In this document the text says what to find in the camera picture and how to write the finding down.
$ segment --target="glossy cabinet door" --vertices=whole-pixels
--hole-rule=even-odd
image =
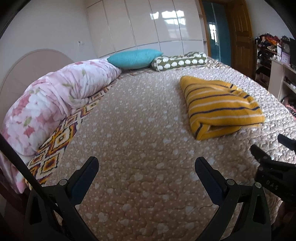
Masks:
[[[145,44],[141,46],[137,46],[138,49],[155,49],[160,51],[160,45],[159,43],[154,43],[154,44]]]
[[[137,45],[157,43],[158,37],[149,0],[126,0]]]
[[[169,41],[160,43],[160,50],[166,56],[183,55],[182,41]]]
[[[173,1],[149,0],[149,2],[159,41],[181,40],[179,22]]]
[[[207,50],[207,42],[204,42],[204,52],[206,55],[209,55],[208,50]]]
[[[204,52],[204,43],[202,40],[183,40],[184,54],[191,51]]]
[[[121,51],[117,51],[116,53],[121,53],[121,52],[126,52],[126,51],[133,51],[133,50],[137,50],[137,47],[132,47],[132,48],[124,49],[124,50],[121,50]]]
[[[202,28],[195,0],[173,0],[182,40],[202,40]]]
[[[107,23],[103,2],[86,9],[89,19],[91,41],[98,57],[115,52]]]
[[[99,1],[101,1],[101,0],[84,0],[84,3],[85,3],[86,7],[89,7],[89,6],[95,4],[95,3],[99,2]]]
[[[115,50],[135,47],[124,0],[103,0],[103,3]]]

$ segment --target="pink floral comforter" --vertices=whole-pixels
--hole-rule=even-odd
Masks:
[[[27,164],[60,122],[86,105],[88,97],[109,85],[121,70],[106,59],[77,62],[34,81],[8,110],[1,133]],[[13,189],[24,178],[0,152],[0,167]]]

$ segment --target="bedspread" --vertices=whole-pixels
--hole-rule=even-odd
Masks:
[[[295,163],[294,153],[277,142],[296,138],[296,121],[274,96],[232,68],[186,68],[128,75],[117,82],[65,150],[46,185],[69,178],[89,156],[100,169],[79,213],[100,240],[195,240],[213,217],[213,205],[194,161],[203,156],[225,178],[251,185],[258,163],[256,143],[276,160]],[[259,127],[209,140],[191,133],[183,75],[231,82],[253,96],[266,117]],[[266,191],[274,220],[281,203]],[[234,225],[239,207],[226,235]]]

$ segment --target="folded blanket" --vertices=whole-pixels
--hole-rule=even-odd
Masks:
[[[69,64],[34,81],[8,110],[1,133],[27,164],[60,122],[109,85],[121,70],[107,59]],[[0,168],[15,191],[26,187],[23,176],[0,153]]]
[[[191,130],[197,140],[231,134],[243,126],[265,121],[254,98],[231,83],[183,76],[180,84]]]

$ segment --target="white wall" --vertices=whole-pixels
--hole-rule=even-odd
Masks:
[[[31,0],[16,15],[0,39],[0,86],[19,58],[43,48],[73,61],[97,58],[83,0]]]
[[[270,33],[281,38],[283,35],[293,38],[288,27],[264,0],[245,0],[249,9],[254,37]]]

